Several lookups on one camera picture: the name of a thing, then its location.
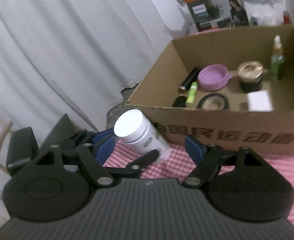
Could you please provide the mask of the open brown cardboard box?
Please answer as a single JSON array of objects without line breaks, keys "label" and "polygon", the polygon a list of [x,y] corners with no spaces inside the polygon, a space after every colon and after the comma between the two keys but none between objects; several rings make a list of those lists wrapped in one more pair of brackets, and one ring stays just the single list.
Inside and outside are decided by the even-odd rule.
[{"label": "open brown cardboard box", "polygon": [[[258,61],[270,66],[273,39],[280,36],[285,56],[284,77],[263,77],[272,111],[250,112],[236,75],[238,66]],[[175,108],[179,86],[196,67],[227,67],[232,77],[220,90],[229,109],[202,110],[193,104]],[[183,142],[187,134],[229,150],[248,146],[258,153],[294,155],[294,27],[238,27],[171,41],[142,79],[127,104],[140,109],[163,136]]]}]

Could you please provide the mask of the white small box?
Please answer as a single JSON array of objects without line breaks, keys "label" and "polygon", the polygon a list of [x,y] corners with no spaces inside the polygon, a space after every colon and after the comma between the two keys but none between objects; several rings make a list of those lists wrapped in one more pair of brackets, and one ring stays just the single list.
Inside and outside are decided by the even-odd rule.
[{"label": "white small box", "polygon": [[273,106],[267,90],[248,93],[247,104],[249,112],[273,111]]}]

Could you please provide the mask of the black chair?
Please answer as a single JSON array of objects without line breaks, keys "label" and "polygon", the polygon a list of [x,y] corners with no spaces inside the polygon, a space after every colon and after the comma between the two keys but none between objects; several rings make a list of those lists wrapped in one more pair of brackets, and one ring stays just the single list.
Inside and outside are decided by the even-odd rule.
[{"label": "black chair", "polygon": [[51,144],[56,144],[81,131],[81,128],[65,114],[47,135],[44,142],[39,145],[31,127],[15,131],[12,127],[13,122],[9,121],[0,132],[0,153],[5,140],[9,139],[6,160],[4,164],[0,162],[0,170],[9,176],[17,174]]}]

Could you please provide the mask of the white curtain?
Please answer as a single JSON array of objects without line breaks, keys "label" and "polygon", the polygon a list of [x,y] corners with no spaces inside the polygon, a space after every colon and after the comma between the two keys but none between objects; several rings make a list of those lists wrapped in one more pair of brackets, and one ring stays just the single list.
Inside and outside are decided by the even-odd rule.
[{"label": "white curtain", "polygon": [[0,134],[31,127],[43,142],[65,114],[105,129],[122,91],[188,27],[177,0],[0,0]]}]

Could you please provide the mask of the green spray bottle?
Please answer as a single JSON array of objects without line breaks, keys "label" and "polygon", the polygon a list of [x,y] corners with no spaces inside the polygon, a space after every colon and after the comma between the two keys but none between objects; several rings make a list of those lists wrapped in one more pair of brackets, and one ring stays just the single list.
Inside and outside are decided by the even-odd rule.
[{"label": "green spray bottle", "polygon": [[271,55],[271,63],[269,73],[277,80],[283,79],[285,57],[283,55],[283,46],[281,37],[276,35],[273,40],[273,50]]}]

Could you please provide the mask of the orange Philips appliance box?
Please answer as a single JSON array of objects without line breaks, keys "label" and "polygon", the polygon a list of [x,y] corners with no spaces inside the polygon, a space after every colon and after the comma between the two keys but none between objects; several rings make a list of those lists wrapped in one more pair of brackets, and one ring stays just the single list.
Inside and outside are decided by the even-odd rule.
[{"label": "orange Philips appliance box", "polygon": [[249,25],[244,0],[184,0],[199,32]]}]

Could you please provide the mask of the black tape roll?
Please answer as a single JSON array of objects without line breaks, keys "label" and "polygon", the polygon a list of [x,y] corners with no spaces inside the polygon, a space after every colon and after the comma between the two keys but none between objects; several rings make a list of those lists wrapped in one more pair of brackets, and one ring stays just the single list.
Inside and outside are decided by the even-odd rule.
[{"label": "black tape roll", "polygon": [[196,108],[204,111],[221,111],[229,109],[230,105],[226,96],[220,93],[210,93],[201,98]]}]

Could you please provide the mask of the silver faceted round tin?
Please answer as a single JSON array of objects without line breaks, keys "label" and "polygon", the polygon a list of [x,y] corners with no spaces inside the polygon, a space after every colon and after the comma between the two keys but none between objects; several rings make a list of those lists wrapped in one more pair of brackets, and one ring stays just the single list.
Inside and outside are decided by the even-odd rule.
[{"label": "silver faceted round tin", "polygon": [[243,62],[238,66],[237,77],[244,83],[258,83],[263,77],[264,67],[258,61]]}]

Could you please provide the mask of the small black round object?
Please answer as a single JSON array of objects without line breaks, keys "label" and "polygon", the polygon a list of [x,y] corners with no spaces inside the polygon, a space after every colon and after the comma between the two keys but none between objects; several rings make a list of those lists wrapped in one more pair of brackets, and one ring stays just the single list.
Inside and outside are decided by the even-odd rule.
[{"label": "small black round object", "polygon": [[172,105],[172,107],[181,107],[184,108],[186,106],[187,98],[183,95],[177,97]]}]

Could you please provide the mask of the green highlighter pen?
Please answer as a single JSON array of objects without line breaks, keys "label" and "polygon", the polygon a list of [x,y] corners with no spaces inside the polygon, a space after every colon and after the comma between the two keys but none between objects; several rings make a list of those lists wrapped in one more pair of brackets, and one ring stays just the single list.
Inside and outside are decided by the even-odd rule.
[{"label": "green highlighter pen", "polygon": [[185,103],[186,107],[189,107],[194,103],[197,90],[198,90],[198,82],[194,81],[191,84],[190,89],[188,90],[188,95],[187,95],[187,99]]}]

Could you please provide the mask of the red thermos bottle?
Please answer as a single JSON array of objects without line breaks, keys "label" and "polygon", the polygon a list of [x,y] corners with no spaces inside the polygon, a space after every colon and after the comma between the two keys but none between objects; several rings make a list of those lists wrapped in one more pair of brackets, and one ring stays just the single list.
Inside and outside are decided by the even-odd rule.
[{"label": "red thermos bottle", "polygon": [[287,10],[284,10],[283,11],[283,23],[284,24],[290,24],[291,21],[290,21],[290,14]]}]

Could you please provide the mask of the pink checkered tablecloth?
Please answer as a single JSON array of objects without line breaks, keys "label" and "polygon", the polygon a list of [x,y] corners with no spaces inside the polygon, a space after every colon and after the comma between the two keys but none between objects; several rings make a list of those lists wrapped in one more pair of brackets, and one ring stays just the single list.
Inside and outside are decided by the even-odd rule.
[{"label": "pink checkered tablecloth", "polygon": [[[193,163],[182,149],[183,142],[168,141],[172,148],[169,159],[160,165],[150,166],[142,174],[144,178],[182,178],[192,170]],[[222,169],[222,173],[209,184],[209,195],[220,209],[226,208],[229,211],[242,211],[249,214],[255,210],[254,197],[261,197],[264,201],[261,212],[267,213],[267,211],[274,211],[275,205],[284,200],[285,195],[273,188],[276,182],[275,176],[263,170],[262,166],[254,160],[255,154],[270,160],[275,170],[287,178],[294,187],[294,155],[258,153],[251,148],[251,152],[247,152],[244,156],[233,157]]]}]

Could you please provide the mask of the black cylindrical flashlight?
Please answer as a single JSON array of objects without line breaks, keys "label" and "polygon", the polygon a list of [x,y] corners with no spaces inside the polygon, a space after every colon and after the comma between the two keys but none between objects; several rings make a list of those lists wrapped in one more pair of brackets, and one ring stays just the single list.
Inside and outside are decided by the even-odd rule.
[{"label": "black cylindrical flashlight", "polygon": [[201,70],[199,67],[195,67],[181,83],[181,85],[178,88],[178,91],[180,93],[185,93],[186,91],[188,91],[191,87],[191,84],[197,80],[200,71]]}]

